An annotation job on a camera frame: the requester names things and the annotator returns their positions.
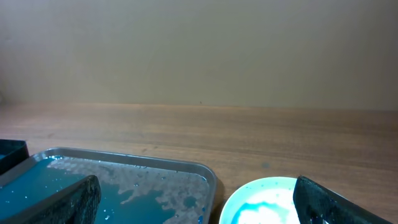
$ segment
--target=wood grain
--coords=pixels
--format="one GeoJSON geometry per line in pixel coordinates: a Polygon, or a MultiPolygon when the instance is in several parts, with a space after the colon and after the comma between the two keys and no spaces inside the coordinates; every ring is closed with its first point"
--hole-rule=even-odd
{"type": "Polygon", "coordinates": [[[247,182],[302,174],[398,222],[397,112],[2,105],[0,138],[26,140],[31,154],[66,146],[200,162],[221,181],[218,211],[247,182]]]}

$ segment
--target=metal tray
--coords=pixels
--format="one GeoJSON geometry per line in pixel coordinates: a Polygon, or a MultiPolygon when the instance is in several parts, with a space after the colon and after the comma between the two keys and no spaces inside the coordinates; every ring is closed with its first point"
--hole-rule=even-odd
{"type": "MultiPolygon", "coordinates": [[[[0,207],[14,204],[22,211],[91,174],[102,191],[95,223],[208,223],[217,185],[208,167],[63,147],[35,154],[0,176],[0,207]]],[[[0,211],[0,220],[20,211],[0,211]]]]}

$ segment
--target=blue water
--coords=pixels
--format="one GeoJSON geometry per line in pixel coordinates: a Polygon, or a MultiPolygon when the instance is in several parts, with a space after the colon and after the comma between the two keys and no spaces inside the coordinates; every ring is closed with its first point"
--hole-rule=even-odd
{"type": "Polygon", "coordinates": [[[192,197],[192,196],[186,197],[184,199],[184,205],[186,206],[186,208],[196,207],[197,206],[197,199],[192,197]]]}
{"type": "Polygon", "coordinates": [[[282,223],[286,222],[287,215],[289,214],[289,210],[286,208],[283,208],[279,206],[276,203],[267,203],[267,202],[261,202],[257,204],[249,204],[245,203],[241,206],[241,208],[235,213],[231,224],[238,224],[239,223],[239,217],[241,216],[243,211],[255,211],[258,212],[260,207],[267,207],[276,213],[278,213],[280,220],[282,223]]]}
{"type": "MultiPolygon", "coordinates": [[[[54,158],[44,159],[15,181],[0,190],[0,220],[21,212],[59,190],[84,178],[60,169],[47,168],[54,158]]],[[[132,194],[132,190],[118,194],[119,185],[101,182],[101,203],[96,224],[102,223],[163,223],[175,215],[175,210],[162,209],[166,203],[156,201],[163,191],[150,190],[147,195],[135,197],[120,204],[132,194]]]]}

